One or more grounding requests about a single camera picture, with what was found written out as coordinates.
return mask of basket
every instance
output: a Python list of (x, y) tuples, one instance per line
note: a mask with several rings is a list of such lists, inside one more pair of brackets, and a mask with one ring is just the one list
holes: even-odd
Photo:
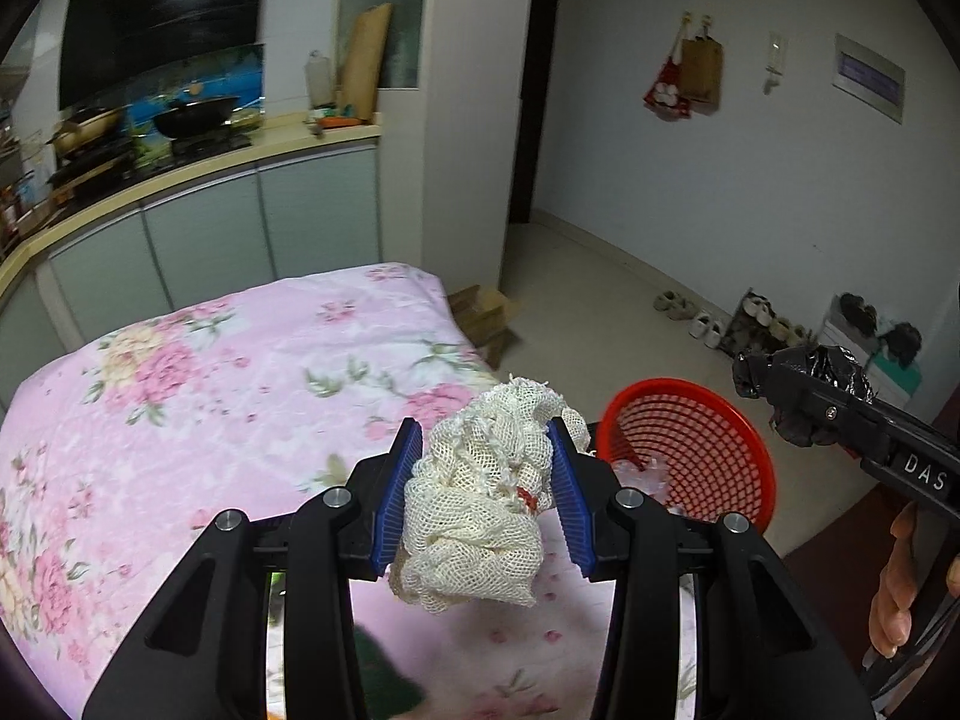
[(648, 379), (624, 389), (597, 430), (597, 456), (643, 469), (651, 455), (670, 472), (668, 504), (716, 522), (740, 512), (760, 533), (776, 504), (776, 479), (760, 434), (715, 392), (680, 379)]

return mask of pink floral bedsheet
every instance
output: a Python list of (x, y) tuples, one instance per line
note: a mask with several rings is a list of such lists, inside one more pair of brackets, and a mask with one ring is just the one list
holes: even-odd
[[(247, 290), (51, 362), (20, 387), (0, 430), (3, 623), (79, 718), (215, 512), (294, 511), (385, 451), (406, 415), (428, 430), (493, 384), (440, 282), (400, 265)], [(413, 685), (403, 716), (589, 714), (613, 589), (570, 565), (555, 512), (541, 521), (548, 554), (532, 610), (473, 602), (432, 617), (385, 581), (353, 584), (370, 669)], [(268, 695), (282, 715), (279, 636), (272, 626)]]

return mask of wok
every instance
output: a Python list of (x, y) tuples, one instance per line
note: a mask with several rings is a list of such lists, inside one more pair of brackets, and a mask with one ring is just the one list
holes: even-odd
[(227, 124), (240, 98), (210, 98), (184, 103), (174, 100), (170, 109), (154, 117), (161, 135), (168, 138), (192, 138)]
[(48, 143), (54, 146), (57, 156), (69, 157), (88, 143), (116, 132), (123, 124), (126, 111), (126, 108), (83, 108), (61, 122)]

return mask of human hand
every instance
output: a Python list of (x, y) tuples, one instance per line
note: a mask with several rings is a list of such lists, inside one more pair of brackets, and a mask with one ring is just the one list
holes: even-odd
[[(892, 658), (910, 637), (910, 607), (917, 600), (918, 590), (911, 548), (916, 527), (917, 506), (911, 503), (890, 526), (896, 543), (880, 572), (880, 589), (870, 605), (870, 641), (885, 658)], [(947, 589), (954, 598), (960, 598), (960, 557), (947, 573)]]

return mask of kitchen counter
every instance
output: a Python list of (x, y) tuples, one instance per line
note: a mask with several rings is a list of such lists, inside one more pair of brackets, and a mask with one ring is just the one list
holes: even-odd
[(318, 146), (335, 146), (338, 143), (377, 138), (380, 134), (380, 127), (376, 124), (370, 124), (364, 127), (331, 129), (323, 133), (322, 136), (317, 136), (307, 129), (303, 114), (298, 113), (268, 119), (264, 127), (248, 134), (253, 144), (247, 148), (229, 151), (226, 154), (200, 160), (191, 165), (149, 178), (126, 190), (119, 191), (117, 194), (112, 194), (88, 208), (78, 211), (64, 221), (27, 238), (25, 242), (11, 252), (11, 255), (3, 263), (0, 263), (0, 296), (13, 284), (16, 276), (32, 258), (72, 235), (80, 228), (94, 223), (98, 218), (114, 214), (125, 206), (133, 205), (151, 194), (167, 191), (179, 184), (203, 178), (205, 175), (212, 175), (231, 167), (248, 165), (257, 160), (292, 154), (309, 148), (318, 148)]

